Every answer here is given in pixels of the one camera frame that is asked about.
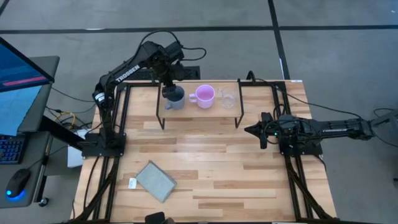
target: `clear glass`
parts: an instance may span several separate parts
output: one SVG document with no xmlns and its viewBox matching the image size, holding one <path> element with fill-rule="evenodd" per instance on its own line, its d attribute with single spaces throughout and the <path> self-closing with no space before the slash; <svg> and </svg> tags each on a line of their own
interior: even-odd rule
<svg viewBox="0 0 398 224">
<path fill-rule="evenodd" d="M 226 86 L 221 89 L 221 96 L 223 97 L 223 106 L 225 108 L 232 108 L 235 105 L 238 97 L 238 89 L 235 86 Z"/>
</svg>

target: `pink mug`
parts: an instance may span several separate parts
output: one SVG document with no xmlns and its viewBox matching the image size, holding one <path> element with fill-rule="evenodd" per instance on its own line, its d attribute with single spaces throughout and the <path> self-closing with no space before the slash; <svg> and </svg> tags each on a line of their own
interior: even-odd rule
<svg viewBox="0 0 398 224">
<path fill-rule="evenodd" d="M 199 107 L 206 109 L 213 105 L 216 91 L 210 85 L 201 85 L 195 93 L 189 94 L 189 101 L 197 103 Z"/>
</svg>

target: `computer mouse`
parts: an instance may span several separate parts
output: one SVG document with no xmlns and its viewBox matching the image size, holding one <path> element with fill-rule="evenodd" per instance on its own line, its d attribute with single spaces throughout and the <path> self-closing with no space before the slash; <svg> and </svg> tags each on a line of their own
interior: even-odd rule
<svg viewBox="0 0 398 224">
<path fill-rule="evenodd" d="M 10 198 L 18 196 L 23 189 L 30 177 L 29 169 L 18 170 L 10 179 L 6 188 L 6 195 Z"/>
</svg>

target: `small tag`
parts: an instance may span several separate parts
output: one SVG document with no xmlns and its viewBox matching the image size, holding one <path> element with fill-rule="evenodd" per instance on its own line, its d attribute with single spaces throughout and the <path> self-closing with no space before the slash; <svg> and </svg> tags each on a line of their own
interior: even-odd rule
<svg viewBox="0 0 398 224">
<path fill-rule="evenodd" d="M 137 179 L 130 178 L 129 180 L 129 189 L 135 189 L 137 187 Z"/>
</svg>

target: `wooden table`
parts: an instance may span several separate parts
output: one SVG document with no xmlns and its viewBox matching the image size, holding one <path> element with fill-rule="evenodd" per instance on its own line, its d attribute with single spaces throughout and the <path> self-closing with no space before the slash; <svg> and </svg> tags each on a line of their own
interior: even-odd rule
<svg viewBox="0 0 398 224">
<path fill-rule="evenodd" d="M 286 86 L 288 93 L 307 100 L 303 83 L 286 81 Z M 176 222 L 295 220 L 279 148 L 268 144 L 267 149 L 261 150 L 258 138 L 243 130 L 257 123 L 261 112 L 274 109 L 271 88 L 242 87 L 245 115 L 238 129 L 233 118 L 184 118 L 168 119 L 165 130 L 161 130 L 155 117 L 157 90 L 156 87 L 131 90 L 125 130 L 127 146 L 119 165 L 112 222 L 144 222 L 146 215 L 160 211 Z M 292 98 L 289 102 L 293 115 L 311 118 L 308 105 Z M 97 110 L 93 126 L 99 122 Z M 156 201 L 140 185 L 136 190 L 127 189 L 129 178 L 149 160 L 177 181 L 176 189 L 164 203 Z M 302 156 L 302 160 L 309 191 L 326 212 L 335 216 L 323 164 L 314 156 Z M 76 214 L 82 211 L 94 161 L 95 158 L 89 158 L 83 163 L 75 197 Z M 94 169 L 88 202 L 98 188 L 101 165 L 102 158 Z M 298 189 L 297 192 L 304 217 L 302 194 Z M 104 217 L 107 197 L 106 192 L 100 218 Z"/>
</svg>

